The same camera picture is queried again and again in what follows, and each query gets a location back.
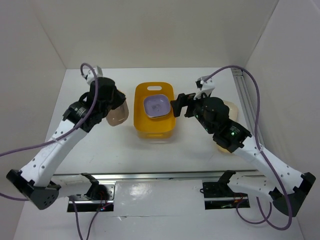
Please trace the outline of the pink panda plate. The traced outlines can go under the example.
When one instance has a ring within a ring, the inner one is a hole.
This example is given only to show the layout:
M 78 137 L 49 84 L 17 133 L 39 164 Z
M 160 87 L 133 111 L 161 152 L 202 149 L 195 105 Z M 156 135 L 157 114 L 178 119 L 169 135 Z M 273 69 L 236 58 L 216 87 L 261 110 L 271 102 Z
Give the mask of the pink panda plate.
M 106 116 L 106 120 L 110 126 L 115 127 L 124 123 L 128 117 L 129 108 L 127 101 L 125 100 L 122 105 L 109 111 L 108 115 Z

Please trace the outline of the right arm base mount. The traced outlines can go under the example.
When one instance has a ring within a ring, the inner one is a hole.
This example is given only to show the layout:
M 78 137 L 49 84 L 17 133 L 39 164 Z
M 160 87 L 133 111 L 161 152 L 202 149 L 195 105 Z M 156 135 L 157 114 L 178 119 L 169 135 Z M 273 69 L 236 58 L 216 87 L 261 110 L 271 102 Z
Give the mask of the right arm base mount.
M 235 209 L 238 204 L 239 208 L 250 208 L 246 193 L 233 192 L 221 182 L 203 182 L 199 192 L 203 194 L 206 210 Z

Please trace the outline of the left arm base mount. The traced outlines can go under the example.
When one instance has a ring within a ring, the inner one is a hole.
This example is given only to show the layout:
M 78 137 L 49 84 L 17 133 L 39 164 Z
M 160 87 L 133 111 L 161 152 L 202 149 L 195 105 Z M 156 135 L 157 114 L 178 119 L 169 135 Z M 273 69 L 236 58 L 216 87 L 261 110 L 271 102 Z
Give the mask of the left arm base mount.
M 94 197 L 88 198 L 83 194 L 76 194 L 73 196 L 74 203 L 78 213 L 93 213 L 97 210 L 101 212 L 114 211 L 114 198 L 116 190 L 115 181 L 102 181 L 101 187 Z

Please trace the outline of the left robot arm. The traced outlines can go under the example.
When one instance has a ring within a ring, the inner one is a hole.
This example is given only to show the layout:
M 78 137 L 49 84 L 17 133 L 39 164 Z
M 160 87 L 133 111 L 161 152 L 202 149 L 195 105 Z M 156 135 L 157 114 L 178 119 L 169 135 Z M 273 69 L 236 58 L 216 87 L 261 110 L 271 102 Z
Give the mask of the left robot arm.
M 107 200 L 108 189 L 89 173 L 56 176 L 55 172 L 69 152 L 92 128 L 126 101 L 115 82 L 99 77 L 89 91 L 64 112 L 52 143 L 20 170 L 10 170 L 6 178 L 39 210 L 47 209 L 58 198 L 84 196 L 88 200 Z

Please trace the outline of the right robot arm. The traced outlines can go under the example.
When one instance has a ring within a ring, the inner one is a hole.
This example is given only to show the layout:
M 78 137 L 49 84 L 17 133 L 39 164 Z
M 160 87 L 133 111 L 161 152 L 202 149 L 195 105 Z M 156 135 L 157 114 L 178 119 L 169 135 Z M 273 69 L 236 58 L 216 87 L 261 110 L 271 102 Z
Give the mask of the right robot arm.
M 218 97 L 194 99 L 193 93 L 181 93 L 170 104 L 174 117 L 179 117 L 185 107 L 184 116 L 196 118 L 218 146 L 241 157 L 263 174 L 255 179 L 227 170 L 218 180 L 220 194 L 230 196 L 234 192 L 265 198 L 284 215 L 297 216 L 315 183 L 313 174 L 290 167 L 264 148 L 248 129 L 230 119 L 229 107 Z

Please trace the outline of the purple panda plate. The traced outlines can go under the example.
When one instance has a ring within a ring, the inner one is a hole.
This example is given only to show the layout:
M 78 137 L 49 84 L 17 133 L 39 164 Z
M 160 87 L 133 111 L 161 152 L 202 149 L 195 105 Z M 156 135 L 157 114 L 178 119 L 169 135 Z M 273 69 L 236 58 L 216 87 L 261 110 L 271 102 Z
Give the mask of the purple panda plate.
M 143 108 L 145 114 L 151 119 L 162 118 L 171 111 L 169 99 L 164 94 L 147 96 L 143 100 Z

